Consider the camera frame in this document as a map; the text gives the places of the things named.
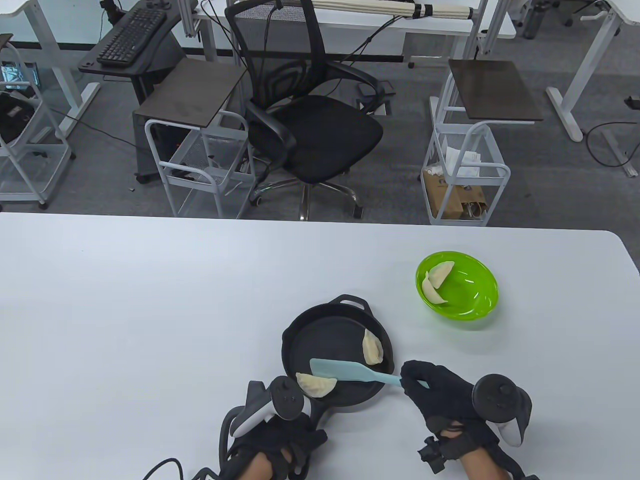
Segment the hand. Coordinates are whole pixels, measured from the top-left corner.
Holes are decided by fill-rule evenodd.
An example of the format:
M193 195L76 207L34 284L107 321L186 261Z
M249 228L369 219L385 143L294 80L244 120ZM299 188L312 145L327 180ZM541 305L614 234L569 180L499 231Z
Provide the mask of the hand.
M498 444L498 437L474 409L471 383L441 365L416 360L406 362L400 375L405 394L439 440L450 442L454 437L457 439L455 433L460 432L466 433L471 440L469 444L476 448ZM426 381L430 388L423 387L418 380Z
M229 449L229 456L242 454L253 458L264 453L273 468L273 478L280 479L295 467L304 466L309 454L326 440L326 432L314 430L305 414L294 420L275 416L237 438Z

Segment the green bowl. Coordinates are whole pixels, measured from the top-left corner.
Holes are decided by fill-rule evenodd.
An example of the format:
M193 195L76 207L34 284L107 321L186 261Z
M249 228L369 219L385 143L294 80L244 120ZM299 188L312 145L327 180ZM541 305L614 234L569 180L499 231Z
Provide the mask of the green bowl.
M434 305L422 292L422 281L427 272L441 262L453 260L456 264L438 294L447 303ZM471 321L486 317L498 304L498 282L491 271L478 260L460 252L432 253L415 272L415 286L420 298L440 315L458 321Z

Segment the chair base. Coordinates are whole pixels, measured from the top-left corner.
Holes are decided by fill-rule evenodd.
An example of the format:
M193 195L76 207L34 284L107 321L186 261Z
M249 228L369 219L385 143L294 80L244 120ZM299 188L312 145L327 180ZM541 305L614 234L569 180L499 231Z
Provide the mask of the chair base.
M349 197L353 203L353 217L358 220L362 218L362 214L364 213L364 207L360 201L360 197L357 193L355 193L352 189L345 187L343 185L338 185L331 182L320 182L318 184L307 184L303 183L298 179L286 179L286 180L278 180L277 182L270 182L267 184L263 184L253 190L251 195L251 204L259 205L262 199L262 194L268 192L270 190L276 190L278 188L288 188L297 185L302 185L302 197L300 200L300 207L298 209L298 217L300 221L308 221L309 220L309 210L310 210L310 196L311 196L311 188L315 186L319 186L320 188L325 188L327 190L331 190L334 192L341 193L344 196Z

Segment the black keyboard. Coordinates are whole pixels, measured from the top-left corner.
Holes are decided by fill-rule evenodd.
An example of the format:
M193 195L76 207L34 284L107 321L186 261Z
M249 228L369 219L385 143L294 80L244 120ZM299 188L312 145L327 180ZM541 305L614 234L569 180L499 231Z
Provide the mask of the black keyboard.
M116 25L115 35L100 52L97 61L109 67L132 65L165 20L166 13L162 10L138 8L124 26Z

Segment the light blue spatula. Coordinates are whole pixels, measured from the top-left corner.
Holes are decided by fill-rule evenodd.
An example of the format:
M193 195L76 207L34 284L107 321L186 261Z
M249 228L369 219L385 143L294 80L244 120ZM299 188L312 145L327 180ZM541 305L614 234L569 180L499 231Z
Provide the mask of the light blue spatula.
M376 372L358 362L312 358L309 360L309 367L311 367L311 373L317 377L337 378L338 380L348 381L379 381L402 387L400 385L400 377ZM418 380L418 383L423 387L429 388L429 384L423 380Z

